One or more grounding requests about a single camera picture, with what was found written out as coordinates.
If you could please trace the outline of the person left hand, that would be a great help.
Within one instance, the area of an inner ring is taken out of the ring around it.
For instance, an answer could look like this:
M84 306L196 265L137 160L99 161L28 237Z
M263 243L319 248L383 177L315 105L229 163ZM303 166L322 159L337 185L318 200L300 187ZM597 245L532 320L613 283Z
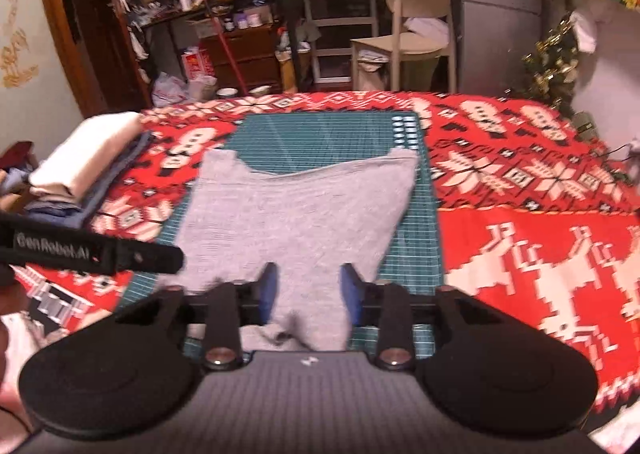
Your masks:
M1 317L20 313L26 305L26 292L20 283L1 287ZM1 452L9 452L30 433L23 405L17 393L15 366L10 352L10 329L1 322Z

